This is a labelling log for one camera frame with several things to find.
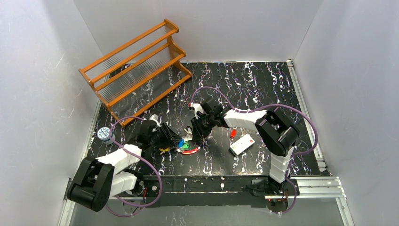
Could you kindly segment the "blue key tag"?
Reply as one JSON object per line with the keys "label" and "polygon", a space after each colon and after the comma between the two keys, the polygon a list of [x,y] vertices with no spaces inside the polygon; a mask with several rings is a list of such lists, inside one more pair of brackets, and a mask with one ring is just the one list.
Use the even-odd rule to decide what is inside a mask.
{"label": "blue key tag", "polygon": [[185,141],[184,141],[183,139],[181,139],[181,140],[179,141],[178,145],[177,145],[177,148],[183,147],[184,143],[185,143]]}

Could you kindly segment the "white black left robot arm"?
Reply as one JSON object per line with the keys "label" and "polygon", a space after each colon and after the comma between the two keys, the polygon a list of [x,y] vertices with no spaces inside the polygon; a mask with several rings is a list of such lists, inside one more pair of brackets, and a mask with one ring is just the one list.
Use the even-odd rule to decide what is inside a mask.
{"label": "white black left robot arm", "polygon": [[155,119],[144,120],[136,135],[118,150],[82,160],[66,192],[67,199],[95,212],[100,211],[110,197],[140,187],[143,174],[129,167],[140,161],[149,163],[141,157],[144,150],[175,148],[181,140],[182,137],[167,124]]}

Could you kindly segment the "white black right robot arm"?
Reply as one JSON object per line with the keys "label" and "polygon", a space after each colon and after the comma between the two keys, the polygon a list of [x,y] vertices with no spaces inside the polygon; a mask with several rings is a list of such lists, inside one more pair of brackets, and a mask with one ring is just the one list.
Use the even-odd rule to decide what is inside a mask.
{"label": "white black right robot arm", "polygon": [[192,139],[203,140],[210,135],[213,127],[244,128],[259,133],[271,153],[271,168],[268,183],[275,190],[281,190],[289,176],[289,162],[300,131],[279,109],[244,111],[224,108],[212,98],[202,103],[190,103],[194,110]]}

